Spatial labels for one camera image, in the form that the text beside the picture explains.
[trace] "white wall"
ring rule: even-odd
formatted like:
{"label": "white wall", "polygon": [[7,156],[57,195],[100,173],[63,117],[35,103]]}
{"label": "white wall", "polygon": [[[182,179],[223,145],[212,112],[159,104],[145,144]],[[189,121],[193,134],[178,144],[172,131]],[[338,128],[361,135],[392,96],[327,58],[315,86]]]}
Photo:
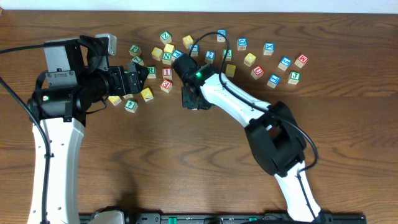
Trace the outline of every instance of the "white wall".
{"label": "white wall", "polygon": [[0,0],[3,9],[398,14],[398,0]]}

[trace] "cube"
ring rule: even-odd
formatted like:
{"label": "cube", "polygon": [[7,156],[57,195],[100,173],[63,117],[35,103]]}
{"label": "cube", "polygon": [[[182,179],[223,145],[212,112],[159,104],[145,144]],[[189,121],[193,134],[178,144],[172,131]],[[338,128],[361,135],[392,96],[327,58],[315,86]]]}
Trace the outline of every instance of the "cube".
{"label": "cube", "polygon": [[295,65],[297,65],[299,68],[302,68],[308,61],[308,58],[304,56],[304,54],[301,54],[298,56],[297,60],[294,62]]}
{"label": "cube", "polygon": [[124,99],[130,99],[130,98],[132,98],[132,94],[124,95],[123,98],[124,98]]}
{"label": "cube", "polygon": [[171,65],[172,64],[172,54],[164,52],[162,62],[165,65]]}
{"label": "cube", "polygon": [[144,61],[139,56],[135,56],[131,61],[144,66]]}
{"label": "cube", "polygon": [[225,68],[225,75],[227,77],[234,77],[235,69],[236,69],[235,65],[227,64]]}
{"label": "cube", "polygon": [[172,41],[172,35],[169,32],[165,31],[161,33],[160,41],[162,41],[163,44],[168,44]]}
{"label": "cube", "polygon": [[[224,51],[223,51],[223,59],[225,56],[225,52],[226,52],[226,49],[224,49]],[[226,62],[229,62],[230,60],[232,60],[232,49],[228,50],[228,54],[226,55],[226,58],[225,58]]]}
{"label": "cube", "polygon": [[186,49],[189,49],[189,46],[190,46],[191,44],[193,44],[193,39],[192,39],[191,35],[188,35],[188,36],[184,37],[184,38],[182,39],[182,43],[184,44],[184,47],[185,47]]}
{"label": "cube", "polygon": [[266,43],[262,48],[264,55],[272,55],[274,53],[274,43]]}
{"label": "cube", "polygon": [[120,99],[119,96],[109,96],[108,100],[114,105],[118,105],[120,102],[122,102],[122,99]]}
{"label": "cube", "polygon": [[148,66],[148,78],[156,78],[156,67]]}
{"label": "cube", "polygon": [[269,86],[271,88],[275,88],[276,85],[278,85],[279,80],[280,80],[279,76],[272,74],[268,80],[267,86]]}
{"label": "cube", "polygon": [[238,50],[246,50],[246,47],[248,46],[248,40],[246,40],[246,38],[239,38],[236,45],[238,46]]}
{"label": "cube", "polygon": [[144,98],[145,102],[148,102],[149,100],[153,99],[154,96],[152,92],[150,91],[149,88],[145,88],[141,91],[141,95]]}
{"label": "cube", "polygon": [[296,85],[300,81],[300,78],[301,74],[299,72],[291,72],[287,83]]}
{"label": "cube", "polygon": [[205,62],[213,63],[215,57],[216,57],[216,52],[208,50],[206,53]]}
{"label": "cube", "polygon": [[254,69],[251,70],[251,76],[256,80],[264,74],[264,70],[261,68],[260,65],[254,67]]}
{"label": "cube", "polygon": [[170,93],[170,90],[173,88],[173,83],[170,80],[163,80],[162,84],[160,84],[160,89],[165,91],[166,93]]}
{"label": "cube", "polygon": [[163,68],[163,79],[173,80],[171,68]]}
{"label": "cube", "polygon": [[141,48],[139,46],[133,44],[130,47],[129,52],[130,52],[131,56],[139,56],[141,54]]}
{"label": "cube", "polygon": [[182,51],[180,50],[174,50],[172,54],[172,62],[175,61],[175,59],[179,58],[182,55]]}
{"label": "cube", "polygon": [[[226,36],[226,30],[218,30],[217,32]],[[217,42],[225,42],[225,38],[222,35],[217,34]]]}
{"label": "cube", "polygon": [[163,50],[155,47],[154,50],[152,51],[152,58],[160,61],[162,57],[163,57]]}
{"label": "cube", "polygon": [[172,54],[174,52],[174,45],[166,44],[163,51]]}
{"label": "cube", "polygon": [[127,100],[126,105],[124,105],[124,109],[126,109],[126,111],[135,113],[137,111],[138,105],[134,100]]}
{"label": "cube", "polygon": [[192,44],[189,46],[189,50],[192,49],[191,52],[191,57],[197,57],[199,56],[199,45],[195,44],[195,46],[192,48]]}
{"label": "cube", "polygon": [[292,63],[291,59],[289,59],[288,57],[283,57],[278,65],[278,68],[282,69],[283,71],[286,71],[290,63]]}
{"label": "cube", "polygon": [[252,53],[248,53],[247,55],[246,55],[246,57],[244,58],[244,61],[243,61],[243,63],[245,64],[245,65],[247,65],[247,66],[252,66],[253,65],[253,63],[256,61],[256,56],[254,56],[254,54],[252,54]]}

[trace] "green connector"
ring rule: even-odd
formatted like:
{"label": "green connector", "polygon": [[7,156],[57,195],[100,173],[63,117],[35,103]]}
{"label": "green connector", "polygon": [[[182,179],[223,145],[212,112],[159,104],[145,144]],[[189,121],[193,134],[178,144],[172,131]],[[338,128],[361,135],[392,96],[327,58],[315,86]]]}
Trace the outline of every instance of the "green connector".
{"label": "green connector", "polygon": [[169,218],[169,224],[177,224],[177,218]]}

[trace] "wooden table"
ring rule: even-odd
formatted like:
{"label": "wooden table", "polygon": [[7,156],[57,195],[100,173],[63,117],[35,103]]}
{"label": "wooden table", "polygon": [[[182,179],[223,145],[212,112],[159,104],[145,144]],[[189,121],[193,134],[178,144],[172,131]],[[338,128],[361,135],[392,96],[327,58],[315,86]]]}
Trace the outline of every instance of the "wooden table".
{"label": "wooden table", "polygon": [[[352,14],[258,14],[184,12],[4,11],[0,49],[46,40],[109,32],[118,37],[111,65],[132,58],[132,44],[142,47],[146,65],[159,34],[168,30],[177,49],[182,37],[194,39],[225,28],[233,46],[231,80],[255,97],[289,105],[298,124],[318,146],[319,164],[307,172],[313,194],[325,210],[363,212],[369,223],[398,222],[398,16]],[[248,39],[236,50],[238,37]],[[274,42],[271,57],[264,42]],[[215,50],[220,65],[224,44],[216,37],[200,42],[200,56]],[[244,56],[257,56],[266,71],[254,80]],[[283,56],[309,57],[303,69],[278,69]],[[1,76],[27,100],[37,75],[47,69],[42,49],[1,55]],[[287,84],[289,71],[302,72],[298,85]],[[266,86],[272,73],[282,80]],[[181,82],[160,90],[161,76],[148,80],[155,99],[136,95],[136,114],[123,105],[90,115],[79,160],[80,212],[107,205],[148,208],[165,213],[262,213],[285,210],[275,178],[252,158],[243,128],[224,111],[181,107]],[[25,223],[34,176],[32,123],[0,88],[0,222]],[[305,150],[307,162],[313,159]]]}

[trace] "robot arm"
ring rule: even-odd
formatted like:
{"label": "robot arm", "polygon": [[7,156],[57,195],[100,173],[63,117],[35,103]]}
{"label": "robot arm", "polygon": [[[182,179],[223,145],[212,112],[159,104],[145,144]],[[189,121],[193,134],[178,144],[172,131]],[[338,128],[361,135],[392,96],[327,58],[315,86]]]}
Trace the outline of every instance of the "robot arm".
{"label": "robot arm", "polygon": [[[77,205],[78,156],[84,136],[86,115],[92,103],[105,102],[104,96],[120,96],[141,92],[148,69],[136,63],[109,66],[108,56],[116,54],[116,37],[99,34],[46,42],[44,47],[48,71],[37,80],[36,89],[28,107],[40,121],[50,142],[48,191],[45,203],[50,223],[79,223]],[[86,66],[80,46],[88,48]],[[47,79],[48,89],[41,89]],[[42,196],[44,194],[45,146],[36,126],[35,175],[32,205],[28,223],[42,222]],[[102,224],[120,223],[121,211],[100,213]]]}
{"label": "robot arm", "polygon": [[[285,196],[290,217],[295,221],[312,222],[314,220],[312,212],[317,217],[320,207],[312,196],[306,175],[302,172],[303,188],[311,212],[297,178],[297,171],[305,167],[303,150],[306,144],[302,135],[288,124],[274,121],[268,114],[251,108],[223,88],[218,70],[213,65],[200,67],[194,59],[183,54],[176,59],[173,68],[184,84],[183,107],[209,109],[212,105],[216,105],[242,124],[255,160],[268,174],[277,179]],[[285,104],[278,102],[272,106],[268,102],[255,99],[232,84],[223,73],[221,80],[235,95],[266,111],[271,110],[294,121],[292,113]],[[272,127],[280,129],[273,137],[268,132]]]}

